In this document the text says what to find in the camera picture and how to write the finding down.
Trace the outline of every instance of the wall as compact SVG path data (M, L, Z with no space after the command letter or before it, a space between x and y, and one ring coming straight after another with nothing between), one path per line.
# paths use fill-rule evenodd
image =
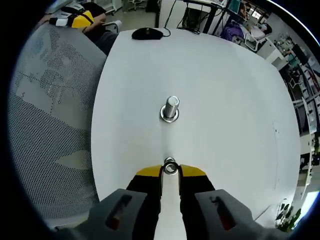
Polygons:
M164 28L166 21L167 21L167 18L169 16L171 7L174 4L174 2L175 2L175 0L162 0L161 1L159 28ZM210 7L207 7L207 6L201 7L201 5L199 5L199 4L192 4L192 3L189 3L188 6L193 9L198 9L198 10L202 9L203 12L207 12L207 13L210 12ZM187 4L183 1L177 0L175 2L175 5L174 5L172 13L170 15L168 24L166 26L168 29L176 29L177 28L179 22L181 21L181 19L184 16L186 7L187 7ZM218 15L213 19L212 24L210 26L210 29L208 31L208 34L212 34L212 32L214 31L214 29L219 21L220 16L221 15ZM223 17L224 24L226 24L228 17L229 17L228 14L225 14L225 16ZM206 24L206 20L204 20L201 23L200 30L202 30L204 28L205 24ZM220 23L215 35L219 36L221 31L222 31L222 22Z
M305 50L305 53L308 58L309 57L315 58L314 54L311 52L311 50L306 45L306 43L301 39L301 37L290 26L288 26L279 16L272 13L269 16L267 23L272 28L272 35L269 37L271 41L278 40L279 34L281 33L288 34L296 44L298 44L302 49ZM320 71L319 62L316 61L314 66L312 66L312 68L319 72Z

